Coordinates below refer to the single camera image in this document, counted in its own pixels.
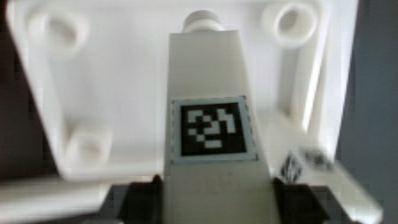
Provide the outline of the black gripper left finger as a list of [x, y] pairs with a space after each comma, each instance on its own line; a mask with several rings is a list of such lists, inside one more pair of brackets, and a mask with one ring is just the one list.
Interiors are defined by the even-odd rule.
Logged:
[[164, 181], [159, 175], [150, 182], [115, 185], [88, 224], [163, 224], [163, 201]]

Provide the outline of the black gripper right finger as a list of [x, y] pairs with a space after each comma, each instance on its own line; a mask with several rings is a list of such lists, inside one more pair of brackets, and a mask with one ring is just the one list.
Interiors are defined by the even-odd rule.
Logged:
[[328, 186], [273, 180], [282, 224], [356, 224]]

